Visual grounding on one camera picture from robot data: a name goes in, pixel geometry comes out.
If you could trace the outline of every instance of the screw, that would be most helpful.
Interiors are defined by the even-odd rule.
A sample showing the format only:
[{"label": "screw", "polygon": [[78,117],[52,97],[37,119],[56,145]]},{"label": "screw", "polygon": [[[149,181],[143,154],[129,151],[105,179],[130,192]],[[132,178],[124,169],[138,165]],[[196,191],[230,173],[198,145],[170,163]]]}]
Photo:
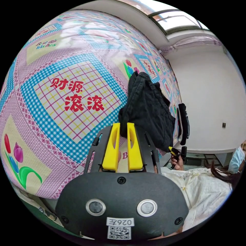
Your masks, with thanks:
[{"label": "screw", "polygon": [[122,185],[122,184],[124,184],[124,183],[126,182],[126,179],[125,179],[124,177],[119,177],[119,178],[117,179],[117,182],[118,182],[120,185]]},{"label": "screw", "polygon": [[183,218],[182,217],[179,217],[175,220],[174,224],[175,225],[179,225],[181,222],[183,221]]},{"label": "screw", "polygon": [[64,222],[64,223],[66,223],[66,224],[69,222],[69,221],[68,221],[68,218],[67,218],[67,217],[65,217],[65,216],[62,216],[62,217],[61,217],[61,219],[62,219],[62,220],[63,220],[63,222]]}]

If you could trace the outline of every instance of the face mask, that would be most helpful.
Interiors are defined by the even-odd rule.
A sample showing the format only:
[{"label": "face mask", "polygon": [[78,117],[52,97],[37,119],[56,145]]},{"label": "face mask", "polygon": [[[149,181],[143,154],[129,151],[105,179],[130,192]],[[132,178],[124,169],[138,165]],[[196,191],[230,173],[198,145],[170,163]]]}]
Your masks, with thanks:
[{"label": "face mask", "polygon": [[241,163],[245,160],[245,154],[241,147],[239,147],[233,154],[233,157],[230,161],[228,171],[232,173],[236,173],[241,165]]}]

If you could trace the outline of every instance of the qr code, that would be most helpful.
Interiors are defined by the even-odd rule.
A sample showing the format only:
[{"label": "qr code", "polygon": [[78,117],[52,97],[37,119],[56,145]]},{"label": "qr code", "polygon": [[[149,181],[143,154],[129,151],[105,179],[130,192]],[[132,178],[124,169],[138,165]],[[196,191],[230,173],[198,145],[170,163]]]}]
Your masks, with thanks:
[{"label": "qr code", "polygon": [[108,239],[131,240],[131,227],[109,226]]}]

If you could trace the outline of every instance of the bed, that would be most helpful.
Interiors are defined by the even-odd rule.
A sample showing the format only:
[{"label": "bed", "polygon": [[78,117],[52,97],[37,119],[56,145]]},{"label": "bed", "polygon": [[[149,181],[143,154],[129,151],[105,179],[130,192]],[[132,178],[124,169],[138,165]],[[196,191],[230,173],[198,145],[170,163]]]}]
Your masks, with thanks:
[{"label": "bed", "polygon": [[[74,10],[36,32],[13,61],[0,95],[1,158],[12,183],[57,199],[83,174],[97,132],[118,122],[135,70],[160,82],[177,119],[181,96],[172,68],[132,25],[105,13]],[[120,151],[118,172],[126,172],[124,138]]]}]

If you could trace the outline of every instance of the person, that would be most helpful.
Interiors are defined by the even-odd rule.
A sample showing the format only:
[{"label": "person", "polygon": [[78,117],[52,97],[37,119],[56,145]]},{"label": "person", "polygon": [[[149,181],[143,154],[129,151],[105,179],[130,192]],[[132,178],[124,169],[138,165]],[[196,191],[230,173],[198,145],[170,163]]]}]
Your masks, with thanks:
[{"label": "person", "polygon": [[170,170],[167,167],[162,167],[161,172],[162,175],[171,179],[181,188],[189,207],[189,213],[184,221],[183,227],[177,232],[167,236],[162,235],[152,240],[169,237],[186,231],[205,221],[222,206],[232,190],[235,189],[245,165],[246,144],[242,144],[240,148],[238,150],[240,151],[240,155],[236,151],[236,157],[232,158],[234,164],[233,171],[230,171],[230,165],[219,170],[215,167],[214,162],[212,165],[207,165],[204,168],[184,171],[181,156],[179,160],[171,156],[171,164],[175,166],[174,169]]}]

